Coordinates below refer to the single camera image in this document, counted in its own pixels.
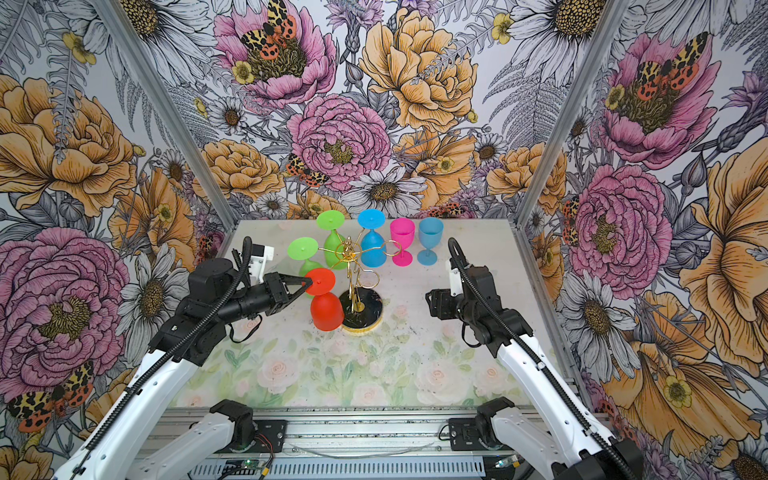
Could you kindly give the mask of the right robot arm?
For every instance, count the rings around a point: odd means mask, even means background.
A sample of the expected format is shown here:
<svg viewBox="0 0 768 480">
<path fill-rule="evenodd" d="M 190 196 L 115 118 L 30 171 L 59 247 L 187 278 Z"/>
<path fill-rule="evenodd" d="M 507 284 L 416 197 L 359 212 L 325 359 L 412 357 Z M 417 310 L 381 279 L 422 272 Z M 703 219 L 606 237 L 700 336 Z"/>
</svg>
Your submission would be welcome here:
<svg viewBox="0 0 768 480">
<path fill-rule="evenodd" d="M 448 263 L 450 286 L 425 296 L 431 316 L 459 320 L 479 346 L 508 370 L 538 412 L 524 418 L 507 398 L 477 409 L 476 423 L 488 446 L 507 446 L 545 479 L 639 479 L 643 455 L 631 440 L 612 433 L 561 377 L 533 330 L 514 309 L 502 306 L 485 266 Z"/>
</svg>

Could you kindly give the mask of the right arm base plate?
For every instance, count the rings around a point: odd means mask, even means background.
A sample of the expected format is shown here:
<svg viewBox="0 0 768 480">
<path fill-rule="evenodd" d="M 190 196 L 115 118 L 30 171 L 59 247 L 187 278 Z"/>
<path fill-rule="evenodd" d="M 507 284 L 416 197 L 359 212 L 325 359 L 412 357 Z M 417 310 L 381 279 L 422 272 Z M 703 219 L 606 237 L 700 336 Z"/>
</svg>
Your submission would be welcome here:
<svg viewBox="0 0 768 480">
<path fill-rule="evenodd" d="M 481 434 L 474 418 L 449 418 L 447 431 L 447 441 L 452 451 L 491 451 L 500 448 L 500 444 L 493 443 L 488 436 Z"/>
</svg>

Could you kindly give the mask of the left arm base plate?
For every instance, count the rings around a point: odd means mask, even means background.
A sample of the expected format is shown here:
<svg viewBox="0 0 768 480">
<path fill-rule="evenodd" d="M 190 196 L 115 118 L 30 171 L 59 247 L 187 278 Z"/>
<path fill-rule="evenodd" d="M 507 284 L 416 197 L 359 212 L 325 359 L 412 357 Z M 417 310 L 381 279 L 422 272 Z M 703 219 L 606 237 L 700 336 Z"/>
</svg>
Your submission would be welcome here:
<svg viewBox="0 0 768 480">
<path fill-rule="evenodd" d="M 285 420 L 255 419 L 250 423 L 235 423 L 232 441 L 224 453 L 280 453 L 283 451 L 288 422 Z"/>
</svg>

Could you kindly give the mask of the red wine glass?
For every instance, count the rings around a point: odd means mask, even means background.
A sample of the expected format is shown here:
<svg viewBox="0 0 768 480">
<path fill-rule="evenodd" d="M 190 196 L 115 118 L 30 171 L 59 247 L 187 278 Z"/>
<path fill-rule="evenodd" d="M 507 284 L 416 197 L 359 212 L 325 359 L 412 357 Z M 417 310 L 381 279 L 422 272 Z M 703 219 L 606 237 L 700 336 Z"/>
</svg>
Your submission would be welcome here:
<svg viewBox="0 0 768 480">
<path fill-rule="evenodd" d="M 306 293 L 312 297 L 310 314 L 315 327 L 323 332 L 338 329 L 344 321 L 344 310 L 339 297 L 333 293 L 336 275 L 327 268 L 316 268 L 307 273 L 311 285 Z"/>
</svg>

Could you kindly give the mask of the pink wine glass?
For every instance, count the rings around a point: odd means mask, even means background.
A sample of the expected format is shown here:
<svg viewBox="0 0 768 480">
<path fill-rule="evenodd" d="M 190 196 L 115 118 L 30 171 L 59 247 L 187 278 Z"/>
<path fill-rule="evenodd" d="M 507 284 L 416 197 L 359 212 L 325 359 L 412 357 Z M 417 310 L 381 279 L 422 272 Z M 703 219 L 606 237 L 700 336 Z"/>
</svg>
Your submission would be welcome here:
<svg viewBox="0 0 768 480">
<path fill-rule="evenodd" d="M 415 236 L 415 223 L 408 218 L 398 218 L 390 224 L 390 239 L 397 247 L 397 253 L 392 257 L 395 265 L 408 267 L 412 261 L 412 254 L 408 248 L 412 245 Z"/>
</svg>

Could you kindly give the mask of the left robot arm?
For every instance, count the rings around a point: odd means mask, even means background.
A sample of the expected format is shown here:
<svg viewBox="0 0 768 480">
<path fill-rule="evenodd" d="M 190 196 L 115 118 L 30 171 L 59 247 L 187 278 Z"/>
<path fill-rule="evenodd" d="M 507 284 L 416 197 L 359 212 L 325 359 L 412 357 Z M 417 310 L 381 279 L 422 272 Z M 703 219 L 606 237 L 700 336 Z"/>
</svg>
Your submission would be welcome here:
<svg viewBox="0 0 768 480">
<path fill-rule="evenodd" d="M 246 259 L 239 270 L 226 258 L 207 260 L 189 275 L 189 294 L 151 339 L 136 375 L 55 479 L 126 479 L 170 401 L 227 336 L 226 326 L 278 313 L 313 284 L 278 272 L 259 284 L 248 279 Z"/>
</svg>

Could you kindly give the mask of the light blue wine glass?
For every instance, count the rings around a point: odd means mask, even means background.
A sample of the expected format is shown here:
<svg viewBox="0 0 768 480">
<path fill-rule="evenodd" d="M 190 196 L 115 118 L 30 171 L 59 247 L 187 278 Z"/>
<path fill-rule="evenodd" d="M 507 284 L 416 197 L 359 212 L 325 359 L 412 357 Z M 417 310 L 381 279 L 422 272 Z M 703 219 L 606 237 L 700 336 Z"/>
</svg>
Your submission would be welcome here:
<svg viewBox="0 0 768 480">
<path fill-rule="evenodd" d="M 423 249 L 417 255 L 417 261 L 424 266 L 437 262 L 435 248 L 439 245 L 444 231 L 443 222 L 439 218 L 425 218 L 419 222 L 418 237 Z"/>
</svg>

